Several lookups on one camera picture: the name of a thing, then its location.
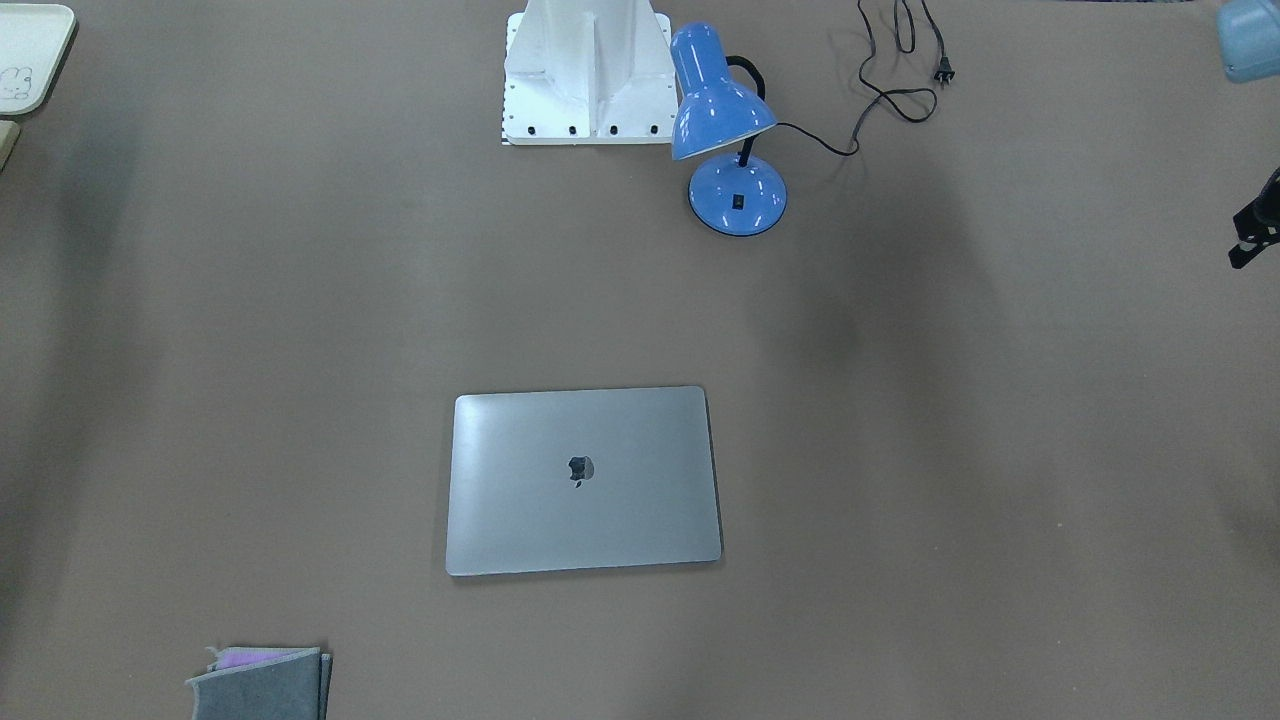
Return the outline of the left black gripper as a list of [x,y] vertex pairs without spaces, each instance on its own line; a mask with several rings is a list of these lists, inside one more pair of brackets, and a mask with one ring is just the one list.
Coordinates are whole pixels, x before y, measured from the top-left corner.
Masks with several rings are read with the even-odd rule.
[[1243,269],[1260,255],[1260,246],[1277,242],[1279,232],[1279,169],[1263,183],[1260,193],[1231,219],[1236,243],[1228,258],[1233,269]]

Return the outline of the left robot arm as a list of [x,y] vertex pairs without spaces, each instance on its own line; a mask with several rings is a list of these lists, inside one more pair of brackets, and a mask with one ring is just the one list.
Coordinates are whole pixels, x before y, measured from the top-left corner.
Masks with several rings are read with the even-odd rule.
[[[1224,73],[1243,85],[1279,74],[1279,4],[1276,1],[1228,1],[1216,15]],[[1279,240],[1279,170],[1235,215],[1236,242],[1228,256],[1231,268],[1242,269]]]

